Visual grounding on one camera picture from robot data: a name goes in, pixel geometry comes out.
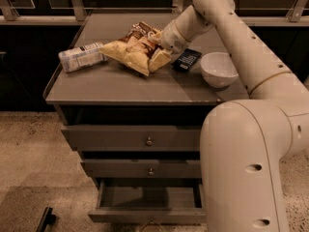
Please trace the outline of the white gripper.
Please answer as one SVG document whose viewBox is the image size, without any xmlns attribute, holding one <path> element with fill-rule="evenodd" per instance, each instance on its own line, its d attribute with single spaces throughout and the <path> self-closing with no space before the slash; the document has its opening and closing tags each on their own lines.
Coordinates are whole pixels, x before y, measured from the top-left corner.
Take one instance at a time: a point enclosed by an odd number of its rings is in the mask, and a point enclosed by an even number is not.
<svg viewBox="0 0 309 232">
<path fill-rule="evenodd" d="M 158 48 L 149 61 L 149 71 L 154 73 L 171 61 L 172 51 L 182 53 L 188 46 L 187 41 L 179 32 L 176 21 L 172 20 L 163 30 L 152 32 L 148 35 L 148 40 L 154 44 L 160 44 L 163 48 Z"/>
</svg>

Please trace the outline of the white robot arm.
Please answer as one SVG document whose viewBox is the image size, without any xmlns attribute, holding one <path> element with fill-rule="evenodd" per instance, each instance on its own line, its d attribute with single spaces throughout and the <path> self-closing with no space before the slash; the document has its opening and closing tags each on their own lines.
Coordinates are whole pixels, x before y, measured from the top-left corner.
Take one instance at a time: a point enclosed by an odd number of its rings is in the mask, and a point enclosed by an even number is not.
<svg viewBox="0 0 309 232">
<path fill-rule="evenodd" d="M 238 17 L 233 0 L 192 0 L 156 41 L 181 53 L 214 27 L 245 86 L 206 117 L 200 162 L 209 232 L 289 232 L 279 161 L 309 147 L 309 91 Z"/>
</svg>

